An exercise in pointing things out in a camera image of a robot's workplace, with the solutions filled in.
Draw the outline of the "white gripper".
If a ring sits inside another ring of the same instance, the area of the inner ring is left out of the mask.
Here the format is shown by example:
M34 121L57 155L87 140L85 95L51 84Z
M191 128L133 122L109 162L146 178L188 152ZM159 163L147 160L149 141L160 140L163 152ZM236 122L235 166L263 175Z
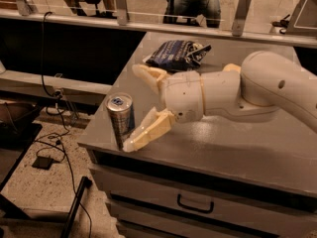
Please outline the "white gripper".
M200 74L194 70L170 75L166 70L134 64L133 74L140 78L155 94L160 95L166 109L153 107L139 127L124 141L123 151L138 151L149 142L171 130L175 120L179 123L194 122L204 114Z

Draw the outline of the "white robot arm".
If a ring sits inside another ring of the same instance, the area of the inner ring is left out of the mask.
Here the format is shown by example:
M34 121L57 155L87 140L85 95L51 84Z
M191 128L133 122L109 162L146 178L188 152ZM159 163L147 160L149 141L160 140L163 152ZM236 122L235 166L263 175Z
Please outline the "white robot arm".
M272 52L254 52L241 65L229 63L215 72L169 74L142 64L135 64L132 71L158 95L163 110L149 111L124 141L125 152L140 150L176 122L199 121L204 116L265 122L282 109L317 131L316 75Z

